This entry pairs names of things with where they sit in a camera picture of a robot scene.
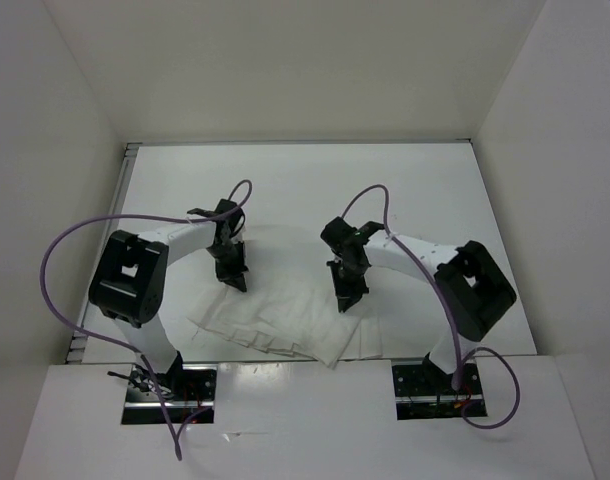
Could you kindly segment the white pleated skirt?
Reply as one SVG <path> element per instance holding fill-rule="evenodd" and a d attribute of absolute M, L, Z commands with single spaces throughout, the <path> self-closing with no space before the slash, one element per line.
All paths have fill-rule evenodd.
<path fill-rule="evenodd" d="M 258 279 L 246 293 L 210 287 L 187 319 L 243 347 L 312 359 L 328 368 L 340 360 L 383 356 L 380 319 L 372 304 L 341 313 L 331 290 L 285 276 Z"/>

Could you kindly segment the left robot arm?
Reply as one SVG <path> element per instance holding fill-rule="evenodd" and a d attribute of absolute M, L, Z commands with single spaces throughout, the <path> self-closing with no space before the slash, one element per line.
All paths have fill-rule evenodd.
<path fill-rule="evenodd" d="M 110 318 L 137 350 L 138 372 L 161 399 L 177 397 L 186 383 L 183 358 L 167 337 L 159 316 L 167 269 L 197 250 L 215 261 L 216 279 L 247 290 L 245 246 L 240 230 L 245 213 L 229 199 L 214 211 L 193 209 L 196 223 L 171 223 L 156 230 L 113 232 L 89 287 L 89 300 Z"/>

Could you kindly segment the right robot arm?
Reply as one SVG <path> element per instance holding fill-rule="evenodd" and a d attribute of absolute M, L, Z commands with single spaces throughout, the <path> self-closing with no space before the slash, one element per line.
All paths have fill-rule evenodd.
<path fill-rule="evenodd" d="M 477 241 L 439 245 L 396 235 L 374 221 L 356 228 L 341 217 L 324 227 L 321 239 L 334 254 L 327 266 L 341 313 L 369 293 L 365 276 L 371 267 L 425 281 L 434 290 L 448 320 L 448 333 L 424 359 L 423 380 L 435 393 L 461 386 L 466 357 L 517 300 L 505 274 Z"/>

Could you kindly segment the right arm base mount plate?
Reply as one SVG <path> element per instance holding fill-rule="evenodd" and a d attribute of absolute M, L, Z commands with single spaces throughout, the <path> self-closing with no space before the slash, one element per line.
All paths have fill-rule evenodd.
<path fill-rule="evenodd" d="M 436 389 L 424 375 L 419 361 L 391 366 L 398 421 L 459 418 L 464 407 L 469 417 L 487 416 L 478 368 L 465 365 L 464 384 L 456 392 L 450 386 Z"/>

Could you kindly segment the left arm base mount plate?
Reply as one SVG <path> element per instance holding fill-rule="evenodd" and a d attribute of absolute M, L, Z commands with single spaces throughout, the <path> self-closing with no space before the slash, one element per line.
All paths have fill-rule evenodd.
<path fill-rule="evenodd" d="M 212 424 L 215 416 L 217 370 L 215 366 L 189 366 L 183 371 L 181 386 L 167 387 L 160 380 L 160 387 L 171 422 L 181 425 Z M 160 407 L 152 381 L 138 366 L 134 366 L 128 378 L 121 424 L 161 425 L 165 417 Z"/>

